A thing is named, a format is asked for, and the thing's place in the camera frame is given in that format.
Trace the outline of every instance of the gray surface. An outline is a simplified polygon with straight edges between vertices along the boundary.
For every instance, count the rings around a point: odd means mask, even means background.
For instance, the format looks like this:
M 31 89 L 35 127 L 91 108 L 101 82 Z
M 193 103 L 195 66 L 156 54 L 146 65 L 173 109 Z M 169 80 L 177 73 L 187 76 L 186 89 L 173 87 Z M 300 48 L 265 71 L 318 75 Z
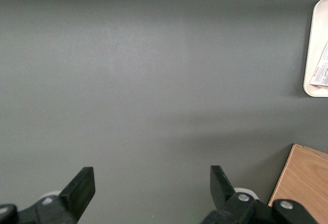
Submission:
M 199 223 L 210 165 L 267 201 L 292 143 L 328 152 L 317 1 L 1 0 L 0 202 L 94 166 L 81 224 Z

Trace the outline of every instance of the white plastic tray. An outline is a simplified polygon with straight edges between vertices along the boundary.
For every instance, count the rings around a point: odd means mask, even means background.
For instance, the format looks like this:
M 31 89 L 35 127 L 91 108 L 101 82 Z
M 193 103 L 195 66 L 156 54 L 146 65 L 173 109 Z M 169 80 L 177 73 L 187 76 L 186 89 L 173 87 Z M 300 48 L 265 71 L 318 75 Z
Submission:
M 311 77 L 328 41 L 328 0 L 320 0 L 313 10 L 309 49 L 304 78 L 304 91 L 312 97 L 328 97 L 327 88 L 310 85 Z

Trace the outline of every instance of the gray floor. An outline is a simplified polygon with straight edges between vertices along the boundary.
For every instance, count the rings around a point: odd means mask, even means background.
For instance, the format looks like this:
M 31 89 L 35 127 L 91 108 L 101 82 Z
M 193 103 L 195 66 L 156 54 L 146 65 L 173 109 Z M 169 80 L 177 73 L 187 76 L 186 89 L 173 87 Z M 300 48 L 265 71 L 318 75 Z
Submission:
M 210 165 L 268 201 L 292 143 L 328 152 L 318 1 L 0 0 L 0 202 L 93 166 L 81 224 L 199 223 Z

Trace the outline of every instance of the screw head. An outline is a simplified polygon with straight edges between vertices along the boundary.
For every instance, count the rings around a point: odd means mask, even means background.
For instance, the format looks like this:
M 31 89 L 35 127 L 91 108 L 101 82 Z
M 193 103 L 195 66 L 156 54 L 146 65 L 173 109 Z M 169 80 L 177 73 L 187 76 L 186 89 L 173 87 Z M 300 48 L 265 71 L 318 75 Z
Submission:
M 282 206 L 285 209 L 291 210 L 294 206 L 288 202 L 288 201 L 281 201 L 280 206 Z
M 240 201 L 243 201 L 243 202 L 247 202 L 248 200 L 250 200 L 250 197 L 248 197 L 245 194 L 239 194 L 238 198 L 239 198 Z
M 45 200 L 42 201 L 43 205 L 48 205 L 50 203 L 52 203 L 52 198 L 50 198 L 50 197 L 47 197 Z
M 8 211 L 8 207 L 4 207 L 0 209 L 0 215 L 5 214 Z

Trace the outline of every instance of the wooden surface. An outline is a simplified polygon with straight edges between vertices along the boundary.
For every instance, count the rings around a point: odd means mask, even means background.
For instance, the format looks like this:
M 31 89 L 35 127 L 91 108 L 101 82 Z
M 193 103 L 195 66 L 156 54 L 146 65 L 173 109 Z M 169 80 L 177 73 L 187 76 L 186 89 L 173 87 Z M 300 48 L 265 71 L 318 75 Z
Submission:
M 328 154 L 293 145 L 269 205 L 279 198 L 301 203 L 319 224 L 327 224 Z

